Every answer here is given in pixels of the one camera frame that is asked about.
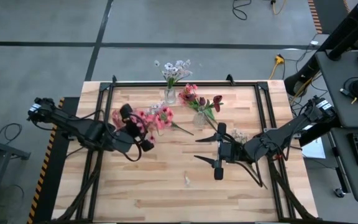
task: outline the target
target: wooden tabletop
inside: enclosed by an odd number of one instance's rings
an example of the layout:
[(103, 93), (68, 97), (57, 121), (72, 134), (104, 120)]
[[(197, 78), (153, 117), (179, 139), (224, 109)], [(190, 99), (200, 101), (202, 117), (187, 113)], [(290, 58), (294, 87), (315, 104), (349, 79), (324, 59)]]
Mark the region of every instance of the wooden tabletop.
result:
[[(268, 81), (268, 86), (277, 126), (280, 127), (292, 119), (284, 83), (277, 80)], [(94, 112), (98, 89), (99, 82), (84, 83), (76, 114), (78, 117)], [(228, 133), (237, 128), (251, 138), (261, 132), (254, 88), (199, 87), (197, 94), (210, 100), (216, 94), (223, 96), (224, 105), (220, 113), (214, 112), (214, 115), (218, 122), (227, 124)], [(265, 117), (268, 118), (265, 97), (262, 92), (261, 94)], [(143, 109), (162, 100), (163, 88), (160, 87), (115, 88), (112, 109), (119, 109), (125, 103), (129, 103), (132, 108)], [(236, 164), (224, 164), (224, 180), (214, 180), (211, 166), (193, 157), (199, 155), (216, 158), (216, 142), (195, 142), (196, 139), (212, 136), (213, 129), (209, 126), (202, 130), (196, 129), (193, 125), (195, 112), (181, 106), (179, 102), (171, 106), (171, 109), (175, 112), (174, 122), (192, 132), (194, 136), (166, 129), (161, 133), (162, 136), (157, 136), (155, 148), (143, 153), (138, 162), (129, 162), (118, 152), (104, 152), (94, 221), (277, 221), (266, 158), (261, 158), (259, 166), (268, 189), (260, 188), (248, 173)], [(79, 147), (77, 142), (71, 143), (68, 153)], [(65, 161), (53, 218), (63, 214), (80, 191), (86, 153), (86, 150), (79, 151)], [(137, 157), (135, 147), (131, 148), (129, 156)], [(312, 215), (317, 215), (301, 151), (290, 151), (286, 167), (292, 191)], [(90, 192), (84, 215), (88, 212)], [(288, 216), (283, 192), (280, 193), (284, 212)]]

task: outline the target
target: white flower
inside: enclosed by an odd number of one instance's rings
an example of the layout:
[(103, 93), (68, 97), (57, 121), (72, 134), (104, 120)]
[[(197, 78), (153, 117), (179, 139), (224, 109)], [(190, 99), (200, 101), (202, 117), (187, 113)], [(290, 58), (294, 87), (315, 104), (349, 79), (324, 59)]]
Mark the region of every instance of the white flower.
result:
[(177, 60), (177, 64), (175, 65), (175, 67), (180, 67), (183, 65), (183, 61), (182, 60)]
[(173, 65), (171, 63), (166, 63), (165, 64), (165, 69), (170, 70), (173, 67)]

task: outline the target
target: glass vase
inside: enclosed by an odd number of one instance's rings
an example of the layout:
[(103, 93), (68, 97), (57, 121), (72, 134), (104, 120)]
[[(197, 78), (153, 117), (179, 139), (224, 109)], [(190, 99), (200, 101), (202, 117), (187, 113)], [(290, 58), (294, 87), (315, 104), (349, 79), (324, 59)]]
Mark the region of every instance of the glass vase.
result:
[(194, 115), (193, 124), (194, 124), (195, 128), (198, 128), (198, 129), (204, 128), (204, 125), (206, 124), (205, 116), (206, 115), (205, 115), (204, 111), (199, 111)]
[(164, 90), (164, 95), (165, 95), (165, 102), (168, 104), (172, 104), (175, 103), (177, 100), (177, 94), (175, 92), (175, 89), (173, 87), (171, 88), (166, 88)]

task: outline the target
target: gray floor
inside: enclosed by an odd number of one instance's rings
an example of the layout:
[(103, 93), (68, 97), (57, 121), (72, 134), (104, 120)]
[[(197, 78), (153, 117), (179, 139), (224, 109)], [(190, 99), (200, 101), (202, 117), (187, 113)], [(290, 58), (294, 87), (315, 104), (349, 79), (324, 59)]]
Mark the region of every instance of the gray floor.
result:
[[(356, 2), (351, 0), (349, 6)], [(0, 41), (94, 42), (107, 0), (0, 0)], [(103, 42), (215, 43), (307, 45), (315, 35), (307, 0), (288, 0), (283, 12), (274, 17), (270, 3), (253, 0), (244, 8), (249, 18), (239, 21), (224, 0), (115, 0)], [(326, 35), (316, 37), (320, 42)], [(7, 123), (23, 125), (13, 146), (31, 152), (29, 161), (14, 160), (0, 188), (0, 221), (25, 223), (44, 158), (49, 133), (27, 122), (27, 110), (37, 96), (55, 101), (62, 96), (78, 96), (91, 58), (92, 48), (79, 47), (0, 47), (0, 128)], [(191, 59), (192, 80), (268, 78), (274, 56), (297, 59), (303, 50), (229, 49), (136, 49), (102, 48), (92, 80), (159, 80), (153, 61)], [(311, 55), (300, 62), (299, 67)], [(281, 79), (278, 67), (275, 79)], [(286, 76), (295, 73), (295, 63), (287, 61)], [(324, 80), (314, 83), (325, 88)], [(309, 89), (305, 102), (319, 90)], [(327, 151), (321, 162), (336, 165)], [(320, 217), (325, 220), (358, 223), (358, 203), (349, 194), (337, 198), (335, 171), (307, 161), (308, 174)], [(11, 187), (18, 184), (21, 193)]]

